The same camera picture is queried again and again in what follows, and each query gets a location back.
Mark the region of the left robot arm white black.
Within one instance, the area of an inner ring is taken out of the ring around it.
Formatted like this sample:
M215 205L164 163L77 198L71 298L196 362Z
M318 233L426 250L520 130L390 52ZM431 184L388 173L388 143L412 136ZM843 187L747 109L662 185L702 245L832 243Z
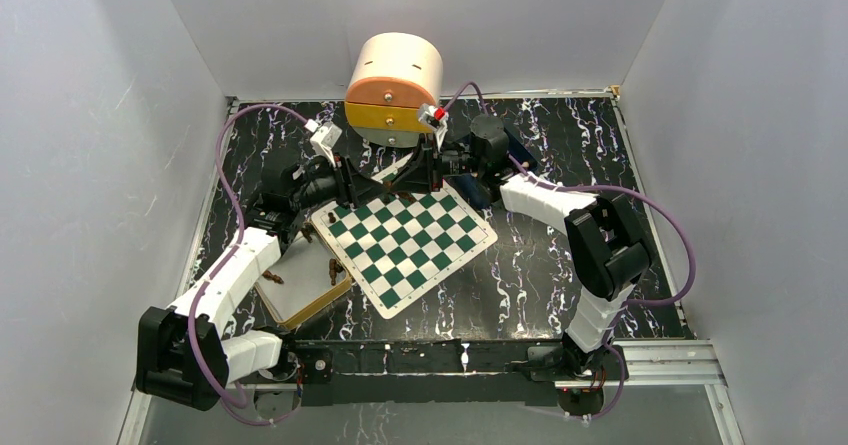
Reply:
M340 155L266 166L246 206L236 208L238 230L222 255L183 295L141 316L136 389L207 411L218 402L246 407L243 389L230 393L227 388L260 369L275 381L293 377L299 356L279 335L259 331L224 339L225 325L257 280L283 257L306 211L330 202L359 207L385 191L381 181Z

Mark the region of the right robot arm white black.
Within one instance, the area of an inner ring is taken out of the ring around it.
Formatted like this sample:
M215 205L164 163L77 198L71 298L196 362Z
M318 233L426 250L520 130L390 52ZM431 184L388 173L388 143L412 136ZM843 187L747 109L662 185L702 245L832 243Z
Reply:
M563 233L581 285L577 310L561 348L529 358L522 372L563 373L590 378L603 364L614 321L642 275L654 261L643 227L625 191L569 191L535 170L536 157L511 127L494 116L474 118L469 133L446 140L447 114L420 112L423 129L413 152L387 183L389 193L407 197L436 192L447 177L457 178L470 204L500 202Z

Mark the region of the green white chess board mat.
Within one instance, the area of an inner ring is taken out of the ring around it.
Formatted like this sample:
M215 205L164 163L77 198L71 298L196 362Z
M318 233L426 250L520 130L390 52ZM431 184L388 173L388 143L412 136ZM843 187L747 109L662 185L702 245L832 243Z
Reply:
M310 222L384 319L391 319L496 243L494 228L447 181L409 203L330 202ZM337 221L331 224L328 214Z

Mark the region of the dark brown pawn piece top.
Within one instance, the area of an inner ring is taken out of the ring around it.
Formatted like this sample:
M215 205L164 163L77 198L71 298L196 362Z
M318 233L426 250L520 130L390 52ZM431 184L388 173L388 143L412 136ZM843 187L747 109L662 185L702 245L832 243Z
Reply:
M307 240L308 243L313 242L313 234L314 233L315 233L314 227L309 223L304 224L303 227L301 228L301 234Z

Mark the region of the blue square tray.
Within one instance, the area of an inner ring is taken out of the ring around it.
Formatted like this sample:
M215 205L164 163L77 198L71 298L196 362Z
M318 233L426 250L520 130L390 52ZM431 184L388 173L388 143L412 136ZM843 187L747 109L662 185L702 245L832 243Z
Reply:
M474 209L483 210L501 199L499 187L518 172L510 157L519 164L528 162L528 171L538 168L537 157L525 147L517 129L501 118L478 115L469 133L460 139L477 161L471 172L451 179L451 184Z

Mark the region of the dark brown pawn piece corner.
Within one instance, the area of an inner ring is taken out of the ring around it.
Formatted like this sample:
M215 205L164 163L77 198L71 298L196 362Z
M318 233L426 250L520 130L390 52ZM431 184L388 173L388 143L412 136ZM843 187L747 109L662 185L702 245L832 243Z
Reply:
M330 284L332 286L336 286L338 283L338 277L345 271L344 267L340 264L340 262L336 258L331 258L329 260L329 278Z

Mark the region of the gold metal tin tray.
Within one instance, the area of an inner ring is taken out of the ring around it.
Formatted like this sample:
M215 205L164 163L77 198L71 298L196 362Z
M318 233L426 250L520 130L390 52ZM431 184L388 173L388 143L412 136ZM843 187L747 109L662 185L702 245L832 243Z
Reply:
M339 275L336 286L330 284L329 260L336 258L325 241L313 234L308 243L301 233L268 270L279 275L284 284L276 284L260 276L255 284L258 295L273 322L288 330L305 324L347 293L353 279L347 268Z

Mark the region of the round wooden drawer cabinet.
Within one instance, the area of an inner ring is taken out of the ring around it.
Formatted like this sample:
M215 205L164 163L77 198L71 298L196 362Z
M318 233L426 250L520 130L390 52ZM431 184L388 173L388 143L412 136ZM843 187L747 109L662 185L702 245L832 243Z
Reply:
M436 47L417 35L386 32L362 46L344 99L347 123L380 146L411 148L427 128L421 105L441 97L443 61Z

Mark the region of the dark brown bishop piece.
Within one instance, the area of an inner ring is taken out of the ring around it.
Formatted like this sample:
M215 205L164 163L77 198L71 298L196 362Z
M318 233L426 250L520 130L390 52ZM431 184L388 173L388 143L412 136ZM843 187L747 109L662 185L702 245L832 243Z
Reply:
M262 277L264 279L269 280L269 281L276 283L276 284L280 284L280 285L284 284L284 280L279 275L276 275L276 274L272 273L271 271L265 271L262 274Z

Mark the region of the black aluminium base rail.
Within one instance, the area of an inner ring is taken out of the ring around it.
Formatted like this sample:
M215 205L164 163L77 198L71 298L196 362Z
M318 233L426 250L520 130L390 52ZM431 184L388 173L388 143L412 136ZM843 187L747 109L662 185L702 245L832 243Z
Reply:
M244 341L215 351L206 379L187 345L138 363L138 391L196 410L221 403L216 386L244 398L263 417L278 413L273 399L297 405L356 403L516 402L592 415L625 386L719 385L723 372L713 347L699 340L622 340L583 353L563 340L380 342L289 341L271 368L251 363Z

